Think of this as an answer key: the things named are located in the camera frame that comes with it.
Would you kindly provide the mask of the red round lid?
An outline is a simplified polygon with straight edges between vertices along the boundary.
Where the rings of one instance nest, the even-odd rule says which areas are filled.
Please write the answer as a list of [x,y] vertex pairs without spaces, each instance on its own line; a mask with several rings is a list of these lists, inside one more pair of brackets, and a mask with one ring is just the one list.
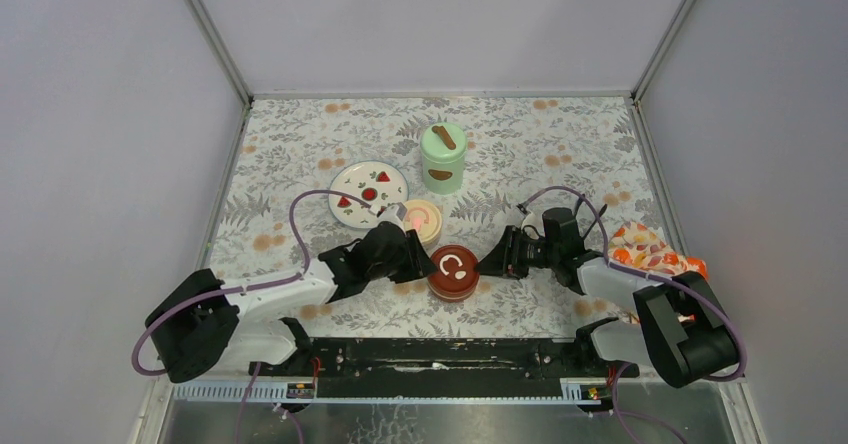
[[431,260],[438,271],[428,277],[430,286],[457,292],[477,286],[480,274],[475,271],[478,259],[460,245],[446,245],[437,249]]

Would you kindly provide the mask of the cream round lid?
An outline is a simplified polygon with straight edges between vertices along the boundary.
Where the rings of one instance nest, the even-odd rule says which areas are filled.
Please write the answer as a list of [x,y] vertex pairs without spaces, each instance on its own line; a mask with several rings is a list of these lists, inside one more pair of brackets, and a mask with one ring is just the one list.
[[443,218],[438,207],[430,201],[412,199],[404,203],[407,215],[404,220],[405,229],[415,230],[419,238],[429,239],[441,237]]

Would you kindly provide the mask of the green cylindrical container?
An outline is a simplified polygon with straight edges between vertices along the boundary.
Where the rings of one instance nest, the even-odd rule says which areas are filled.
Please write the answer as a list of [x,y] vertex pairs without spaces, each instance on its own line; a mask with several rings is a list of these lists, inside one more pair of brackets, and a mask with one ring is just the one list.
[[428,152],[421,150],[422,179],[425,188],[435,194],[448,195],[460,190],[464,179],[466,149]]

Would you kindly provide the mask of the white plate with food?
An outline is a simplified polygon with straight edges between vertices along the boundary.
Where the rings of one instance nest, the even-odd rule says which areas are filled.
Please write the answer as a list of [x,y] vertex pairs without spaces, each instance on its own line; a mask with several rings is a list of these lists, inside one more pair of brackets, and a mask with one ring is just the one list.
[[380,161],[362,161],[341,171],[330,189],[344,196],[330,195],[328,205],[333,216],[354,229],[371,229],[377,224],[374,210],[408,199],[409,185],[396,167]]

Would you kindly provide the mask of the black tongs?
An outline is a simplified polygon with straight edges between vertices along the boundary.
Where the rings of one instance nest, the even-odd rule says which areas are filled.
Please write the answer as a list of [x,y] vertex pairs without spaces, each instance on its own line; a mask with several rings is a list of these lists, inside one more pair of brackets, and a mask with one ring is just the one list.
[[[577,215],[577,213],[578,213],[578,211],[579,211],[580,207],[581,207],[584,203],[586,203],[586,202],[587,202],[586,197],[585,197],[585,196],[583,196],[583,195],[581,195],[581,196],[578,198],[578,200],[577,200],[577,202],[576,202],[576,204],[575,204],[575,206],[574,206],[574,208],[573,208],[573,214],[574,214],[574,215]],[[602,207],[601,207],[601,208],[597,211],[597,213],[596,213],[596,214],[594,214],[594,216],[593,216],[593,218],[592,218],[592,221],[591,221],[591,222],[590,222],[590,223],[586,226],[585,230],[584,230],[584,231],[582,232],[582,234],[581,234],[581,239],[582,239],[582,240],[585,240],[585,239],[589,236],[590,232],[591,232],[591,231],[593,230],[593,228],[594,228],[594,227],[598,224],[598,222],[600,221],[600,218],[601,218],[601,217],[602,217],[602,216],[606,213],[607,209],[608,209],[608,205],[607,205],[607,204],[604,204],[604,205],[603,205],[603,206],[602,206]]]

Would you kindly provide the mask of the green lid with handle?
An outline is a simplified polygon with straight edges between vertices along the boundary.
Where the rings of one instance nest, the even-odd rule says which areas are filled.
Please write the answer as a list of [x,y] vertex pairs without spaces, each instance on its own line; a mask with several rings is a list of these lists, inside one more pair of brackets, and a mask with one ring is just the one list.
[[468,147],[466,132],[457,124],[444,122],[427,127],[420,137],[420,151],[431,162],[447,164],[464,157]]

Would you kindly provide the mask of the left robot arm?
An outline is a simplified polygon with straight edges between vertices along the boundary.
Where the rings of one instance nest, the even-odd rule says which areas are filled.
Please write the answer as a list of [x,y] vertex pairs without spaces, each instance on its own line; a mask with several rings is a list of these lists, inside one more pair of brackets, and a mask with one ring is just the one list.
[[351,298],[383,278],[400,284],[437,271],[415,231],[385,221],[292,275],[227,287],[210,269],[197,270],[148,315],[142,339],[152,342],[173,383],[254,362],[296,375],[309,365],[311,351],[291,309]]

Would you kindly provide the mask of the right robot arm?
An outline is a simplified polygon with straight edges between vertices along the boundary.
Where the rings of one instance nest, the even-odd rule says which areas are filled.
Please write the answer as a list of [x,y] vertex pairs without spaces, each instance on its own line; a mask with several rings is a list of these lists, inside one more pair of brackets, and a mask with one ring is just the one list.
[[682,388],[742,365],[738,340],[701,274],[686,271],[662,280],[616,265],[586,247],[569,208],[548,209],[541,221],[539,236],[507,226],[476,270],[518,280],[532,268],[548,269],[569,290],[635,313],[636,323],[612,317],[576,331],[573,360],[583,374],[597,376],[612,363],[631,363],[651,367],[666,384]]

